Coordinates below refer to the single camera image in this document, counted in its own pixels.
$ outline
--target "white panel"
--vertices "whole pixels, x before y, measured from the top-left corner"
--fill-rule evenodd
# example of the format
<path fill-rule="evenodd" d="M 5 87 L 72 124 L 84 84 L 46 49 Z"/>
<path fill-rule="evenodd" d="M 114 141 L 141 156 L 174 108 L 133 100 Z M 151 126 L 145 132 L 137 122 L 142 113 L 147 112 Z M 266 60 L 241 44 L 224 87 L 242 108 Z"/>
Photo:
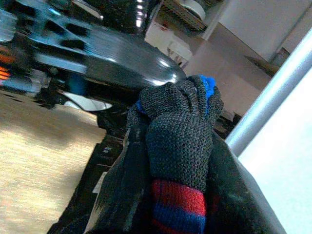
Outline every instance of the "white panel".
<path fill-rule="evenodd" d="M 307 34 L 309 29 L 312 28 L 312 7 L 306 11 L 300 22 L 292 30 L 290 35 L 287 36 L 286 40 L 283 42 L 282 47 L 284 47 L 288 52 L 292 52 L 303 37 Z"/>
<path fill-rule="evenodd" d="M 233 0 L 220 22 L 270 60 L 312 0 Z"/>
<path fill-rule="evenodd" d="M 312 230 L 312 69 L 241 154 L 288 234 Z"/>

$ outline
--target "knit glove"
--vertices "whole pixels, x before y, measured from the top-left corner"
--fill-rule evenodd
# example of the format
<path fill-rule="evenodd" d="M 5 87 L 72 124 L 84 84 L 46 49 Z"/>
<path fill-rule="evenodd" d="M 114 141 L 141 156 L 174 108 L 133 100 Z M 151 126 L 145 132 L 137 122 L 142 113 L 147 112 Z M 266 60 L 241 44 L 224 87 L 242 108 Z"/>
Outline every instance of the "knit glove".
<path fill-rule="evenodd" d="M 214 80 L 196 76 L 143 90 L 128 115 L 129 126 L 149 125 L 153 225 L 161 233 L 203 233 L 212 126 L 222 107 Z"/>
<path fill-rule="evenodd" d="M 213 125 L 223 107 L 214 81 L 190 77 L 140 100 L 153 119 L 146 135 L 151 175 L 205 192 Z"/>

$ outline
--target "silver pole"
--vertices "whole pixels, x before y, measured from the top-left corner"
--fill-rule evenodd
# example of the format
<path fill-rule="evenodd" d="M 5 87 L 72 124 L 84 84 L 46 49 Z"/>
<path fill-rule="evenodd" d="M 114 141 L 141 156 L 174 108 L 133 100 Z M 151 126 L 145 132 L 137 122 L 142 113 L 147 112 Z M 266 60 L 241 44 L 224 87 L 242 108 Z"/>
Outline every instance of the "silver pole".
<path fill-rule="evenodd" d="M 226 143 L 236 156 L 243 152 L 311 67 L 312 29 L 226 138 Z"/>

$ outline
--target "red and blue striped cuff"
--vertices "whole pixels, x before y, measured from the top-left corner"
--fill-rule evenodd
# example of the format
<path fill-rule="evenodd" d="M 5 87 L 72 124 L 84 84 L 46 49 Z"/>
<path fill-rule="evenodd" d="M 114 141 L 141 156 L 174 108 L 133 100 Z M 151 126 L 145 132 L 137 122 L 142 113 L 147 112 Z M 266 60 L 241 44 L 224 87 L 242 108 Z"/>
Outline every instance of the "red and blue striped cuff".
<path fill-rule="evenodd" d="M 153 224 L 163 233 L 202 234 L 206 222 L 203 193 L 166 180 L 153 182 Z"/>

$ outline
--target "wooden floor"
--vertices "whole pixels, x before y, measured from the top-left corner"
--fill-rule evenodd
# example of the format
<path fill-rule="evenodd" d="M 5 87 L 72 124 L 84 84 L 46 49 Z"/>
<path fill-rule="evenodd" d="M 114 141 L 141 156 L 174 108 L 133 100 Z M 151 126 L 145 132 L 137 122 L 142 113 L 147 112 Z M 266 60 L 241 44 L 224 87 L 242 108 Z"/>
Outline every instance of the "wooden floor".
<path fill-rule="evenodd" d="M 46 233 L 104 136 L 89 113 L 0 90 L 0 234 Z"/>

